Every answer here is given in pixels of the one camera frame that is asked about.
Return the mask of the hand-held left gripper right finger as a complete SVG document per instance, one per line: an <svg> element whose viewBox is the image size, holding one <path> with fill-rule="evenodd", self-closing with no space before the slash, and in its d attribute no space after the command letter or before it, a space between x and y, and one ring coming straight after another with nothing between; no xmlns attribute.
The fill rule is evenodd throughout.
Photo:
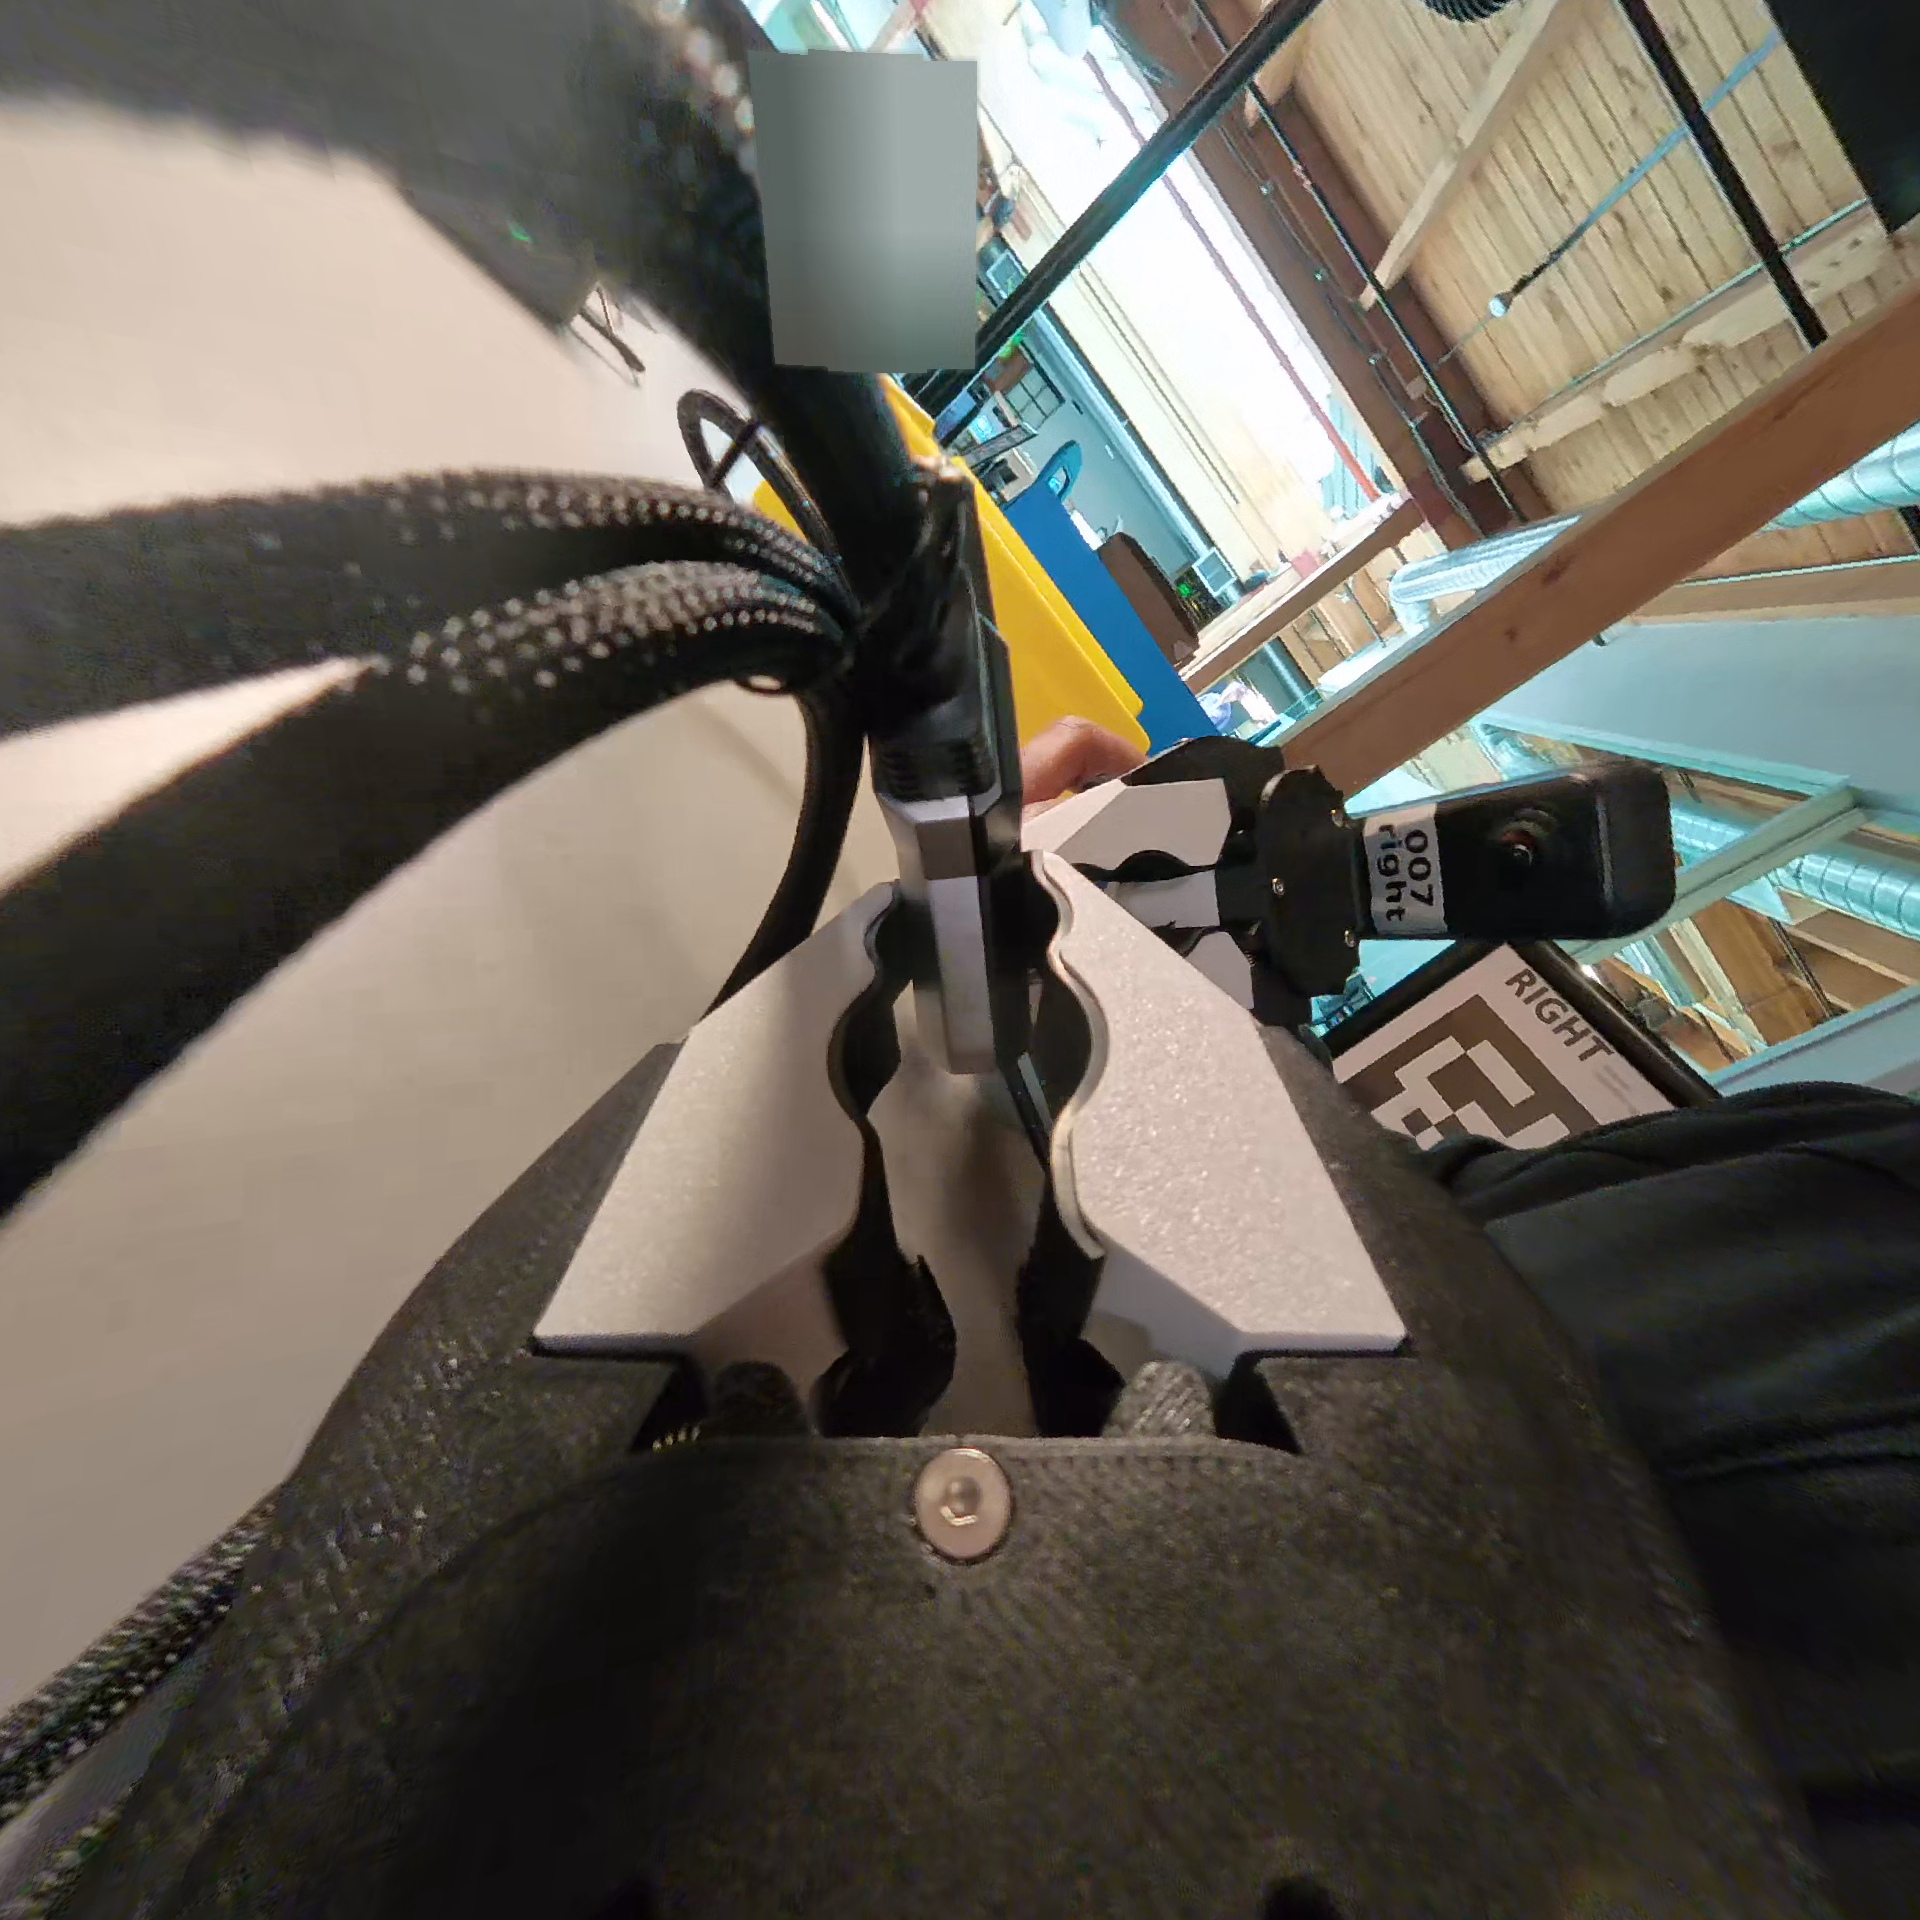
<svg viewBox="0 0 1920 1920"><path fill-rule="evenodd" d="M1407 1339L1268 1035L1061 855L1019 1090L1045 1124L1019 1268L1038 1429L1094 1434L1131 1371L1226 1386L1245 1361Z"/></svg>

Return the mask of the wooden beam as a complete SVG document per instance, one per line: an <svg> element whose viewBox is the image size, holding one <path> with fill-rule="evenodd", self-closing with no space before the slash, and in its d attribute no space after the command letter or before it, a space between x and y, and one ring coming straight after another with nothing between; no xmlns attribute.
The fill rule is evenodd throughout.
<svg viewBox="0 0 1920 1920"><path fill-rule="evenodd" d="M1679 586L1917 419L1917 287L1287 732L1290 770L1354 794Z"/></svg>

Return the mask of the black metal pole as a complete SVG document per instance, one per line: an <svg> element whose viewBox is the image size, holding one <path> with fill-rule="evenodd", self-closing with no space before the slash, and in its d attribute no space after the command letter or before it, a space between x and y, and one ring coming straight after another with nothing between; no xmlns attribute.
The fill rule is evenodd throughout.
<svg viewBox="0 0 1920 1920"><path fill-rule="evenodd" d="M918 402L938 416L989 362L1031 322L1043 306L1079 273L1108 234L1134 211L1142 195L1186 156L1203 132L1254 83L1258 71L1316 12L1315 2L1276 2L1196 84L1136 156L1115 173L1091 205L1064 228L1047 255L1000 299L975 333L973 362L964 372L933 375Z"/></svg>

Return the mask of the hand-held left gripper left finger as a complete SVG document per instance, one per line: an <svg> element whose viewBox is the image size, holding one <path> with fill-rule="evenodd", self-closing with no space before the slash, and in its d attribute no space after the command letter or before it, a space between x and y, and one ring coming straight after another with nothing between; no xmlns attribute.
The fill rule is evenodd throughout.
<svg viewBox="0 0 1920 1920"><path fill-rule="evenodd" d="M542 1354L774 1368L821 1429L922 1429L956 1332L896 1235L874 1104L901 1068L906 924L853 901L672 1050L534 1324Z"/></svg>

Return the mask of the yellow plastic bin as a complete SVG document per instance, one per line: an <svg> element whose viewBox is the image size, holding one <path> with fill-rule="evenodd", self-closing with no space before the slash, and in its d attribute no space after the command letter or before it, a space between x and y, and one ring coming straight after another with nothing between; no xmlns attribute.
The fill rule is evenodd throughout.
<svg viewBox="0 0 1920 1920"><path fill-rule="evenodd" d="M752 450L738 456L738 465L752 467L756 480L748 485L731 476L726 491L823 553L838 553L832 530L805 533L800 508L784 501L781 487L789 487L802 508L814 508L800 468L770 428L759 432ZM1019 743L1031 743L1064 717L1083 717L1144 752L1142 696L1072 611L992 491L978 479L972 491L995 620L1012 667Z"/></svg>

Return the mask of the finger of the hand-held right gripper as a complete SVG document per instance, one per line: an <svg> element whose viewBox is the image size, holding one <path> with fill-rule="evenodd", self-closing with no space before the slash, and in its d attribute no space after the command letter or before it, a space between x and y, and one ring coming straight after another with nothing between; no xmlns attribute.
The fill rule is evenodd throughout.
<svg viewBox="0 0 1920 1920"><path fill-rule="evenodd" d="M1029 819L1031 855L1110 877L1208 871L1227 836L1229 796L1219 780L1104 781Z"/></svg>
<svg viewBox="0 0 1920 1920"><path fill-rule="evenodd" d="M1258 1011L1258 871L1188 871L1158 881L1108 881L1108 899L1154 931L1237 1007Z"/></svg>

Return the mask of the black hdmi switch with button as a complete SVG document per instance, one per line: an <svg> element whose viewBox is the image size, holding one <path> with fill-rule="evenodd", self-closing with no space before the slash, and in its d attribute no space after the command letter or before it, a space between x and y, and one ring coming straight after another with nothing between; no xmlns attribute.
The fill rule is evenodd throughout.
<svg viewBox="0 0 1920 1920"><path fill-rule="evenodd" d="M917 461L914 540L863 620L855 690L899 863L918 1037L956 1075L1024 1050L1021 776L1012 667L968 468Z"/></svg>

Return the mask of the person's right hand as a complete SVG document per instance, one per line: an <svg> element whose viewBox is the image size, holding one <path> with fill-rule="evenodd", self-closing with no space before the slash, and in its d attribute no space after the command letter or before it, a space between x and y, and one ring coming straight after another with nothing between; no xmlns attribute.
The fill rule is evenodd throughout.
<svg viewBox="0 0 1920 1920"><path fill-rule="evenodd" d="M1064 716L1019 751L1024 820L1092 787L1118 781L1144 763L1144 748L1083 716Z"/></svg>

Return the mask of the blue panel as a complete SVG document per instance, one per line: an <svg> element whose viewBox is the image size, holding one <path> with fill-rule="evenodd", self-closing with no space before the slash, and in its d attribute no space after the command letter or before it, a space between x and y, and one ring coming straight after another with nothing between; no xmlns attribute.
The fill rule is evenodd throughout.
<svg viewBox="0 0 1920 1920"><path fill-rule="evenodd" d="M1064 504L1045 485L1032 485L1004 509L1072 611L1085 620L1108 659L1142 696L1144 751L1164 752L1188 739L1211 736L1214 722L1104 557L1080 535Z"/></svg>

